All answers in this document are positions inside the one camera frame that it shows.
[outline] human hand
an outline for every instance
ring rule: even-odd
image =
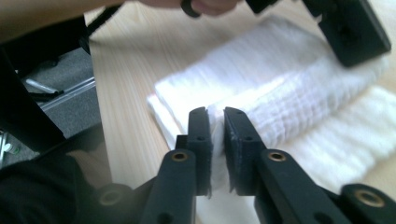
[[[181,0],[139,0],[151,7],[180,7]],[[198,13],[218,16],[231,11],[241,0],[191,0],[191,7]]]

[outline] person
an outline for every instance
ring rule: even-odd
[[[194,11],[218,16],[240,0],[191,0]],[[150,7],[180,7],[181,0],[140,0]],[[0,45],[34,30],[71,20],[123,0],[0,0]],[[95,189],[111,182],[101,125],[54,150],[0,170],[0,223],[72,223]]]

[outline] folded white cloth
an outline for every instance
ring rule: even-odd
[[[317,184],[337,191],[396,148],[396,97],[375,87],[352,100],[387,66],[379,58],[346,69],[318,37],[270,17],[158,82],[148,104],[170,148],[187,133],[189,112],[207,106],[214,191],[199,199],[198,215],[204,223],[255,223],[251,199],[228,192],[222,109],[245,111],[265,145],[287,150]]]

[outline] gray carpet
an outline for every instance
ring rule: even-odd
[[[52,62],[40,64],[22,81],[29,92],[42,93],[43,91],[26,84],[25,79],[30,78],[58,91],[64,91],[92,77],[91,56],[83,49],[76,49],[62,55],[56,65]],[[66,138],[90,128],[101,121],[96,88],[91,85],[90,88],[85,88],[66,98],[64,102],[45,110],[45,113],[63,131]],[[7,141],[18,147],[20,152],[5,153],[3,167],[17,161],[30,160],[38,155],[10,135]]]

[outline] wooden table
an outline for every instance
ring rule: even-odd
[[[396,2],[373,0],[392,43]],[[219,18],[193,20],[177,9],[128,3],[91,41],[92,62],[113,180],[136,188],[155,176],[168,148],[147,106],[156,81],[198,61],[210,50],[250,29],[269,13],[321,35],[301,1],[279,1],[260,16],[245,3]],[[379,81],[396,92],[395,53]],[[396,199],[396,155],[378,164],[363,182]]]

